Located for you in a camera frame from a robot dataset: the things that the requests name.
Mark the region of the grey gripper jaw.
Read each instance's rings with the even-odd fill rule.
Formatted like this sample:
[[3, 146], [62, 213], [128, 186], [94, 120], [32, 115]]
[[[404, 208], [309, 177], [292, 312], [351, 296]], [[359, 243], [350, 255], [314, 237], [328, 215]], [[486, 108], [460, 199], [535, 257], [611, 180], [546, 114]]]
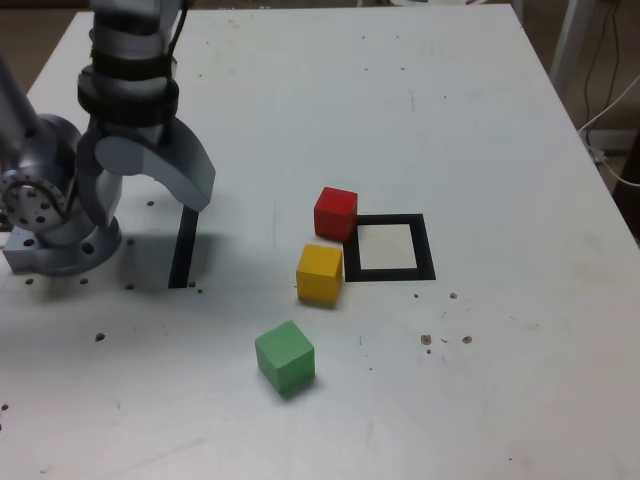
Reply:
[[122, 194], [122, 177], [105, 170], [95, 153], [104, 137], [99, 128], [90, 127], [82, 135], [76, 152], [76, 183], [84, 211], [100, 227], [108, 227]]
[[169, 128], [169, 144], [163, 148], [146, 148], [128, 139], [104, 135], [95, 149], [97, 160], [114, 175], [150, 177], [184, 206], [201, 212], [211, 201], [215, 168], [186, 124], [173, 118], [165, 125]]

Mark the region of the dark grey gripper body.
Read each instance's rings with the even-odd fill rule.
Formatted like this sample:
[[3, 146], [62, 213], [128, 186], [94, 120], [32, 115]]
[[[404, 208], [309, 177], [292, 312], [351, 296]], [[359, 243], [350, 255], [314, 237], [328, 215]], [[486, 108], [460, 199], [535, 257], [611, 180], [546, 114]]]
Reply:
[[131, 127], [110, 122], [99, 122], [98, 128], [104, 132], [105, 136], [128, 139], [146, 148], [163, 148], [169, 144], [169, 128], [165, 124]]

